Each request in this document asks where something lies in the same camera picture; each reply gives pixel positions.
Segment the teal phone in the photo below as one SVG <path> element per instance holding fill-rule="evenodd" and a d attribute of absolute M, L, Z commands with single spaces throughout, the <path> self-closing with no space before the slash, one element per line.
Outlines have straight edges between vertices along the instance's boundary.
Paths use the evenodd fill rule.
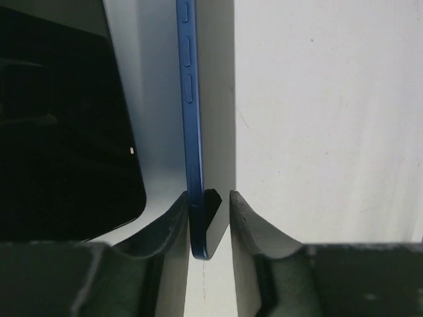
<path fill-rule="evenodd" d="M 1 2 L 1 240 L 90 240 L 146 197 L 102 1 Z"/>

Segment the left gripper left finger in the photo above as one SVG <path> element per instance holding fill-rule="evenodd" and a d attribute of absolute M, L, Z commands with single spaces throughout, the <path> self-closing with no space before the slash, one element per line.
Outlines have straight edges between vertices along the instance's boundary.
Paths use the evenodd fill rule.
<path fill-rule="evenodd" d="M 2 316 L 182 316 L 189 258 L 188 204 L 116 245 L 1 245 Z"/>

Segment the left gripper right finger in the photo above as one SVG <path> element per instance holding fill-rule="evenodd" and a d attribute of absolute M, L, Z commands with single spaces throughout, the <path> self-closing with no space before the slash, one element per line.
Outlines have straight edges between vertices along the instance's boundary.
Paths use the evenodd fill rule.
<path fill-rule="evenodd" d="M 304 244 L 236 191 L 230 228 L 239 316 L 421 316 L 420 243 Z"/>

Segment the blue phone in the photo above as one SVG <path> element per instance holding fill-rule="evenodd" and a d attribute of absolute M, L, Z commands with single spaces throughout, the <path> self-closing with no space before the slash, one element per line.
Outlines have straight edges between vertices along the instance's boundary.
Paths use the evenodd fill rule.
<path fill-rule="evenodd" d="M 194 1 L 176 1 L 176 22 L 190 243 L 196 259 L 210 260 L 217 247 L 212 245 L 207 234 L 222 199 L 215 189 L 204 187 Z"/>

